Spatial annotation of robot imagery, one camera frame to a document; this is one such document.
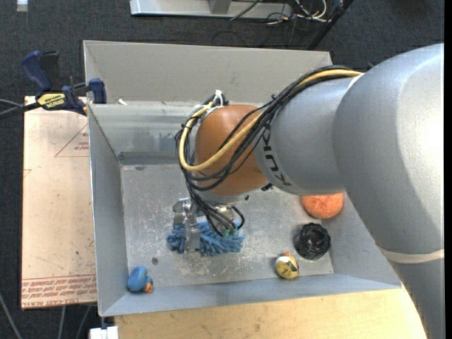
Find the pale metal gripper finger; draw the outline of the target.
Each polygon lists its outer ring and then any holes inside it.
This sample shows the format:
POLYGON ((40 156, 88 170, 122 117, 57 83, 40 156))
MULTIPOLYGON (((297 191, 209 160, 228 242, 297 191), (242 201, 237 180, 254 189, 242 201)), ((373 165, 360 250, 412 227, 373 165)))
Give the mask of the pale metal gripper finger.
POLYGON ((173 229, 178 231, 182 237, 186 236, 187 200, 179 199, 173 206, 173 229))
POLYGON ((201 247, 201 229, 197 224, 185 224, 185 252, 198 251, 201 247))

